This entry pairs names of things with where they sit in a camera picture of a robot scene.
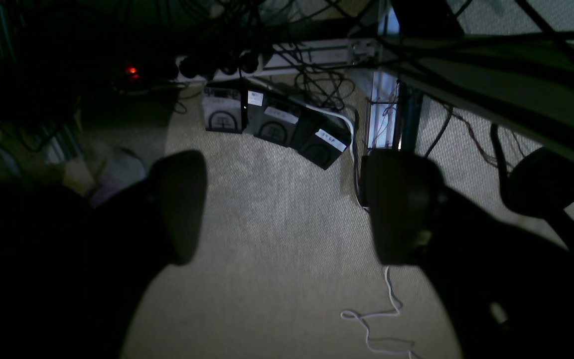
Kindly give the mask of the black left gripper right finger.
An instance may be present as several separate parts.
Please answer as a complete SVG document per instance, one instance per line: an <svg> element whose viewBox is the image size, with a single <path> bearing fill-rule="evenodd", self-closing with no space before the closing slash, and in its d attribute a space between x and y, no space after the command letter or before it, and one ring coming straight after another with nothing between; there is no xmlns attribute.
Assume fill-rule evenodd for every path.
<svg viewBox="0 0 574 359"><path fill-rule="evenodd" d="M374 252L401 266L428 246L444 180L438 166L415 153L374 150L364 172Z"/></svg>

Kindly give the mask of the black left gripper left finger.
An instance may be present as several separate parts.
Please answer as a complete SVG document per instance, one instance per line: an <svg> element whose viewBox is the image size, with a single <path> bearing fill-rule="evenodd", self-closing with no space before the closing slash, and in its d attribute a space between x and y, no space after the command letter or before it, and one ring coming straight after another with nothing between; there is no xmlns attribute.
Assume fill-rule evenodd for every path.
<svg viewBox="0 0 574 359"><path fill-rule="evenodd" d="M187 265L200 243L208 184L205 157L197 150L164 157L153 164L148 181L174 263Z"/></svg>

